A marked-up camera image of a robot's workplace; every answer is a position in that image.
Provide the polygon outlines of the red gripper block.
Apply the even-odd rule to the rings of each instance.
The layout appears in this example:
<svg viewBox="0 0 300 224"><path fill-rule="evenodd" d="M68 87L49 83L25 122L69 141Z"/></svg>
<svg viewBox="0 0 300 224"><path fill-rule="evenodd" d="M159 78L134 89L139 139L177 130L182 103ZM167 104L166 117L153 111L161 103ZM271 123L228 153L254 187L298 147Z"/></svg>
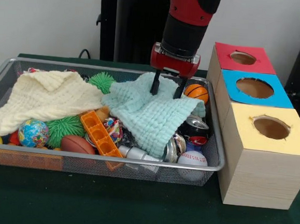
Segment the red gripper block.
<svg viewBox="0 0 300 224"><path fill-rule="evenodd" d="M161 70L177 74L181 81L177 87L173 98L180 99L187 80L192 78L198 70L201 57L197 54L192 58L176 57L161 48L161 44L156 42L152 47L150 65L157 69L151 85L150 93L156 95L159 89L159 78Z"/></svg>

